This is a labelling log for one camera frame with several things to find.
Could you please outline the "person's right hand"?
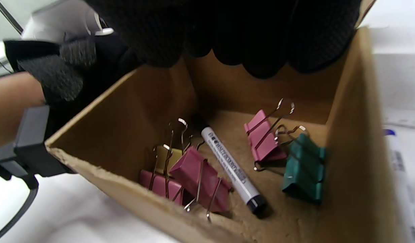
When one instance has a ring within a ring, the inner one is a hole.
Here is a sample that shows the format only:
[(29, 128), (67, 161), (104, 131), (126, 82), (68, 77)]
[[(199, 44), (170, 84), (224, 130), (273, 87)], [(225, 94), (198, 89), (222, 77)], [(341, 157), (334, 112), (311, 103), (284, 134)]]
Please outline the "person's right hand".
[(288, 64), (301, 74), (347, 49), (360, 0), (87, 0), (142, 63), (173, 66), (183, 53), (213, 52), (268, 79)]

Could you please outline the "person's left hand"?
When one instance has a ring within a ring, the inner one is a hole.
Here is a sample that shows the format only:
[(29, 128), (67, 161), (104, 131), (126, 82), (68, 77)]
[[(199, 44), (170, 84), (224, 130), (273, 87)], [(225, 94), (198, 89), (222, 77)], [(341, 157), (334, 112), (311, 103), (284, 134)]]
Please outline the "person's left hand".
[(39, 80), (57, 131), (121, 77), (141, 66), (116, 34), (56, 44), (43, 40), (5, 40), (15, 72)]

